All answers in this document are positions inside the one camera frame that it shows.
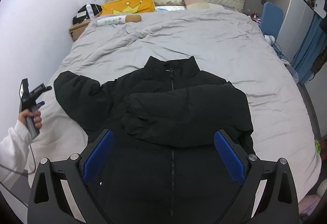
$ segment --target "bed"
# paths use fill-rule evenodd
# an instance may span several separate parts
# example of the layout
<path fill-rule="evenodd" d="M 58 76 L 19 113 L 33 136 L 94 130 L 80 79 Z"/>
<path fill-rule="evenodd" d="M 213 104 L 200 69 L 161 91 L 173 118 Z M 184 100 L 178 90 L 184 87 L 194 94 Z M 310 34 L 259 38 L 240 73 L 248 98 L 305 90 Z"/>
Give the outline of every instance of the bed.
<path fill-rule="evenodd" d="M 181 0 L 154 0 L 179 5 Z M 244 0 L 207 0 L 241 9 Z M 314 135 L 301 94 L 292 76 L 246 15 L 226 9 L 142 13 L 139 23 L 97 27 L 92 21 L 73 44 L 49 85 L 63 71 L 97 79 L 101 84 L 142 68 L 149 56 L 160 60 L 194 56 L 199 68 L 225 78 L 248 99 L 254 150 L 263 160 L 285 157 L 300 201 L 316 183 L 321 167 Z M 87 144 L 83 129 L 63 111 L 54 91 L 44 94 L 43 128 L 32 144 L 36 163 L 81 153 Z M 29 155 L 27 169 L 34 169 Z M 29 177 L 32 185 L 33 175 Z M 257 207 L 263 193 L 256 194 Z M 72 197 L 75 217 L 81 218 Z"/>

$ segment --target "white sweater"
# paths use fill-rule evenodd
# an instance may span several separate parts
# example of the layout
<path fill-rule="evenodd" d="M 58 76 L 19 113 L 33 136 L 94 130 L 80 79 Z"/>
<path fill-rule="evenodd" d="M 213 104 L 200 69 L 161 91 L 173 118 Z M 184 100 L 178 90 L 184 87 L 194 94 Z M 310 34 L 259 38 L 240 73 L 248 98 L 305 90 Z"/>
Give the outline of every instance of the white sweater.
<path fill-rule="evenodd" d="M 0 142 L 0 164 L 12 170 L 23 172 L 29 144 L 32 142 L 27 127 L 19 120 L 15 127 L 8 130 L 8 135 Z M 19 178 L 19 174 L 0 167 L 0 182 L 10 189 Z"/>

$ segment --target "black puffer jacket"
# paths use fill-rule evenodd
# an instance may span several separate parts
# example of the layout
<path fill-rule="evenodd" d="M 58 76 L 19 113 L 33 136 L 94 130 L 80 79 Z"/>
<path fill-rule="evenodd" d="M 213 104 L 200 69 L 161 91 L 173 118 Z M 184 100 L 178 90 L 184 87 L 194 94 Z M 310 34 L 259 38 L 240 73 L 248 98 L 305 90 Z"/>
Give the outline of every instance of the black puffer jacket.
<path fill-rule="evenodd" d="M 67 71 L 54 89 L 89 142 L 104 128 L 114 133 L 115 146 L 89 184 L 113 223 L 214 223 L 239 187 L 213 146 L 214 133 L 224 129 L 254 153 L 245 94 L 200 71 L 194 57 L 150 57 L 144 68 L 102 86 Z"/>

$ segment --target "jacket zipper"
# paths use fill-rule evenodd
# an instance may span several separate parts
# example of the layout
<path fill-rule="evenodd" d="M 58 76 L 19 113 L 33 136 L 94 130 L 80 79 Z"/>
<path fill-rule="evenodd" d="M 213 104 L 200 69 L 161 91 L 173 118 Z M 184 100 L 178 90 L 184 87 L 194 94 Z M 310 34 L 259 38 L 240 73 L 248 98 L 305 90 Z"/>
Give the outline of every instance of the jacket zipper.
<path fill-rule="evenodd" d="M 174 204 L 174 178 L 175 178 L 175 151 L 171 150 L 171 208 L 170 208 L 170 217 L 174 215 L 173 204 Z"/>
<path fill-rule="evenodd" d="M 169 71 L 169 73 L 170 73 L 171 90 L 174 90 L 174 75 L 173 75 L 173 69 L 169 68 L 169 70 L 166 70 L 166 71 Z"/>

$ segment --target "blue curtain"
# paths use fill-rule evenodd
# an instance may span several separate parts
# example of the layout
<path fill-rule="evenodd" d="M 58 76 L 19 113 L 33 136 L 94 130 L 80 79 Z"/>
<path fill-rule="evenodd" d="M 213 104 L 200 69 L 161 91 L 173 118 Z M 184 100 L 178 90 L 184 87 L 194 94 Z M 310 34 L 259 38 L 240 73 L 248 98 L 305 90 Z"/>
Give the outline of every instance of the blue curtain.
<path fill-rule="evenodd" d="M 292 62 L 292 67 L 298 73 L 299 82 L 302 84 L 312 75 L 310 69 L 327 41 L 327 34 L 319 27 L 321 21 L 322 18 L 315 13 L 307 35 Z"/>

